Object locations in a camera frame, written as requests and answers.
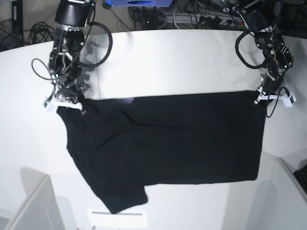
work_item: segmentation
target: t-shirt sleeve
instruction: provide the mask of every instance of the t-shirt sleeve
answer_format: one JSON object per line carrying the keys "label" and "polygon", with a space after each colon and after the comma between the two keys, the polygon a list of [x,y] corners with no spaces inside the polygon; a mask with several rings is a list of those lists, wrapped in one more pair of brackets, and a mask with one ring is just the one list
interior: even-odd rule
{"label": "t-shirt sleeve", "polygon": [[148,201],[143,186],[122,188],[100,198],[112,214],[136,205],[146,204]]}

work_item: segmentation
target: black t-shirt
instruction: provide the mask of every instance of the black t-shirt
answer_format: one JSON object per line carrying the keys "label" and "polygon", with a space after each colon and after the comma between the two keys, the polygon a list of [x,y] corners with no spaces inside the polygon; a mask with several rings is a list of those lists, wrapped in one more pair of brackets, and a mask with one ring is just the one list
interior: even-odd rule
{"label": "black t-shirt", "polygon": [[265,108],[256,92],[82,100],[60,107],[67,149],[111,213],[147,202],[144,186],[255,180]]}

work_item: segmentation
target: white table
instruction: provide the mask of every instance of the white table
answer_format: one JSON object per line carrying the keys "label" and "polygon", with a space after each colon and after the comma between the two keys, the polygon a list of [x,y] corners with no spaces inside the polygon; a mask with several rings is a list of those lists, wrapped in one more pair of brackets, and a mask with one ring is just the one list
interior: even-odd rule
{"label": "white table", "polygon": [[[248,69],[237,58],[234,44],[239,34],[208,30],[113,34],[110,57],[88,73],[92,91],[86,96],[108,99],[255,90],[261,71]],[[286,38],[286,42],[296,59],[288,79],[298,102],[294,108],[284,108],[280,103],[267,120],[258,180],[147,187],[149,203],[135,208],[147,211],[150,230],[244,229],[257,184],[271,178],[274,157],[265,152],[283,156],[306,150],[307,41]],[[107,43],[106,36],[91,37],[83,58],[96,62],[104,56]],[[89,229],[86,208],[104,206],[67,153],[66,128],[61,118],[46,113],[42,106],[52,91],[51,84],[31,69],[33,58],[47,63],[51,49],[52,43],[43,43],[0,53],[0,182],[7,185],[0,190],[0,208],[13,211],[22,202],[25,195],[20,169],[29,167],[50,174],[56,195],[69,199],[78,226]],[[263,60],[251,37],[242,41],[241,49],[249,63]],[[45,71],[39,65],[36,68],[42,74]]]}

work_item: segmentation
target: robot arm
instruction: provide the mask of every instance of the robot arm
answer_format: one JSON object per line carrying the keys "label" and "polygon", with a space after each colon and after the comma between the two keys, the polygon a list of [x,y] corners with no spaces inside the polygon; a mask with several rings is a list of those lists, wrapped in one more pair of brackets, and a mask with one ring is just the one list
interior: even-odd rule
{"label": "robot arm", "polygon": [[[255,104],[264,100],[265,95],[279,94],[285,73],[293,66],[294,59],[283,38],[275,30],[276,0],[238,0],[230,1],[232,9],[240,14],[245,22],[245,32],[236,41],[236,53],[249,68],[265,68],[261,75],[260,93]],[[108,28],[100,23],[90,23],[90,17],[95,9],[96,0],[61,0],[56,14],[56,22],[61,28],[55,32],[53,50],[50,54],[49,71],[54,76],[58,91],[54,94],[60,106],[79,108],[78,101],[83,97],[84,85],[78,84],[82,67],[95,68],[108,57],[112,48],[112,35]],[[86,65],[79,61],[80,52],[86,42],[80,27],[98,25],[106,30],[109,36],[109,49],[103,60],[97,64]],[[262,50],[265,57],[261,65],[248,64],[239,52],[240,41],[248,34],[254,33],[256,46]]]}
{"label": "robot arm", "polygon": [[[285,44],[282,36],[275,30],[277,17],[275,14],[276,0],[241,0],[237,12],[248,28],[236,41],[236,53],[241,61],[251,69],[265,68],[261,75],[261,85],[257,88],[260,93],[255,104],[265,99],[265,95],[279,94],[286,72],[292,68],[294,58]],[[248,64],[239,52],[242,38],[254,33],[256,46],[262,50],[265,60],[261,65]]]}
{"label": "robot arm", "polygon": [[[90,22],[95,4],[96,0],[60,1],[55,20],[61,24],[61,28],[57,28],[55,31],[53,49],[48,64],[49,72],[53,76],[53,83],[57,90],[51,95],[53,105],[77,108],[85,112],[79,102],[86,90],[85,84],[78,81],[82,68],[95,68],[101,65],[111,52],[113,40],[109,29],[101,23]],[[96,64],[85,64],[79,60],[86,42],[80,28],[93,25],[106,31],[109,38],[109,48],[101,61]]]}

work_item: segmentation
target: metal bracket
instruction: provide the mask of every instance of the metal bracket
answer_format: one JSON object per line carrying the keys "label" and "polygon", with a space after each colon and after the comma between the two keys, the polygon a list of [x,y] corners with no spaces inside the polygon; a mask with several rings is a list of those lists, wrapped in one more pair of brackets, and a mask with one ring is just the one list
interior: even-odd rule
{"label": "metal bracket", "polygon": [[[263,94],[259,95],[258,99],[261,100],[268,100],[269,96],[265,96]],[[294,95],[294,93],[290,93],[290,95],[281,95],[281,96],[277,96],[277,95],[271,95],[270,96],[270,100],[282,100],[284,103],[284,106],[286,108],[290,108],[293,107],[293,103],[296,102],[296,97]]]}

